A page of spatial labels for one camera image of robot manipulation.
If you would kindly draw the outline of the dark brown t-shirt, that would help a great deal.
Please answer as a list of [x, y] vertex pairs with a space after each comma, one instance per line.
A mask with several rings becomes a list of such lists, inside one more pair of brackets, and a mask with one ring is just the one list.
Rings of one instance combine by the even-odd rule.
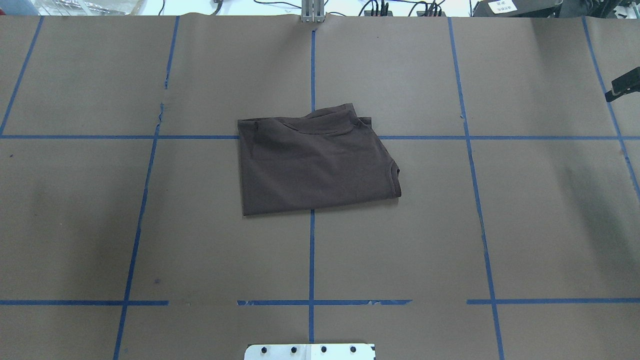
[[345, 207], [402, 196], [400, 167], [353, 104], [237, 121], [242, 214]]

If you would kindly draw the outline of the blue tape line lengthwise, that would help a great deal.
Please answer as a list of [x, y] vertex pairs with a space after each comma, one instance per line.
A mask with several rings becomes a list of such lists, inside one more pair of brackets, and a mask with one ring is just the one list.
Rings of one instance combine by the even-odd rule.
[[485, 219], [483, 216], [482, 199], [480, 198], [477, 171], [476, 171], [476, 165], [474, 162], [474, 150], [473, 150], [473, 144], [471, 139], [471, 131], [469, 126], [469, 117], [467, 114], [466, 100], [465, 100], [464, 89], [462, 84], [460, 61], [458, 59], [454, 24], [453, 24], [453, 19], [450, 17], [448, 17], [446, 21], [447, 21], [448, 34], [450, 39], [452, 61], [454, 64], [455, 84], [457, 88], [458, 101], [459, 101], [459, 106], [461, 111], [462, 130], [464, 131], [464, 141], [465, 141], [466, 152], [468, 157], [468, 164], [470, 167], [471, 186], [473, 189], [475, 209], [478, 216], [478, 222], [480, 224], [480, 237], [481, 237], [482, 248], [483, 248], [483, 261], [484, 261], [484, 268], [486, 272], [487, 291], [489, 293], [489, 299], [487, 301], [487, 305], [489, 305], [491, 309], [498, 359], [505, 360], [505, 349], [503, 345], [501, 324], [499, 321], [498, 303], [496, 301], [495, 284], [493, 279], [492, 264], [490, 261], [489, 243], [487, 240]]

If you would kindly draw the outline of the brown paper table cover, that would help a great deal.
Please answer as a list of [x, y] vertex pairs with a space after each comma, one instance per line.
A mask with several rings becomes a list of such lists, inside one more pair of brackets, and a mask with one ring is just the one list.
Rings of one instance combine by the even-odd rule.
[[[453, 18], [506, 360], [639, 358], [639, 22]], [[238, 119], [352, 103], [402, 196], [243, 216]], [[498, 360], [445, 18], [1, 18], [1, 358]]]

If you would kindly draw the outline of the aluminium frame post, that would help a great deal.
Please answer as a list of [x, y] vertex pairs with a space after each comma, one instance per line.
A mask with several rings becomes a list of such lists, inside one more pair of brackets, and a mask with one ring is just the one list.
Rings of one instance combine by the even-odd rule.
[[323, 23], [326, 19], [326, 0], [302, 0], [301, 1], [301, 22]]

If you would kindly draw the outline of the white metal base plate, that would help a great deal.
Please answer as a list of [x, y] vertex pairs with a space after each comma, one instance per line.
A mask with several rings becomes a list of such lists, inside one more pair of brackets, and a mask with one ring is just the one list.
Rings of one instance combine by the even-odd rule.
[[375, 360], [374, 344], [329, 342], [300, 344], [252, 344], [245, 360]]

